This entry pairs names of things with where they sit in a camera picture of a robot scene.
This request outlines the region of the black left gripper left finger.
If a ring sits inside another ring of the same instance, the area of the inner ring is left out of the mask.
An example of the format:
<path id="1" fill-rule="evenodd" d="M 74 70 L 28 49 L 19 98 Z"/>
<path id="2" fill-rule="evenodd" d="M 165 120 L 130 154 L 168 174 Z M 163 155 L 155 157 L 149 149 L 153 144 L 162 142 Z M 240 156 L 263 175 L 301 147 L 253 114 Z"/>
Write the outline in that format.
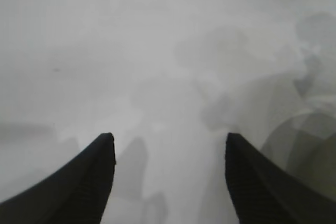
<path id="1" fill-rule="evenodd" d="M 1 223 L 100 223 L 115 156 L 112 133 L 100 134 L 56 172 L 1 202 Z"/>

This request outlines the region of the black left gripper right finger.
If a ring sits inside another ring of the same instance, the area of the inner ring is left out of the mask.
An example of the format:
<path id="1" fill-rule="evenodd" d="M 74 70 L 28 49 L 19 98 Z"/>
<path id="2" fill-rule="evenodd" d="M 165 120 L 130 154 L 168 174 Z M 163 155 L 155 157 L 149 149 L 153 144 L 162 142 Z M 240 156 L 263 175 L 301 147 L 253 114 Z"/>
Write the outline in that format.
<path id="1" fill-rule="evenodd" d="M 225 180 L 239 223 L 335 223 L 335 201 L 276 166 L 242 135 L 228 133 Z"/>

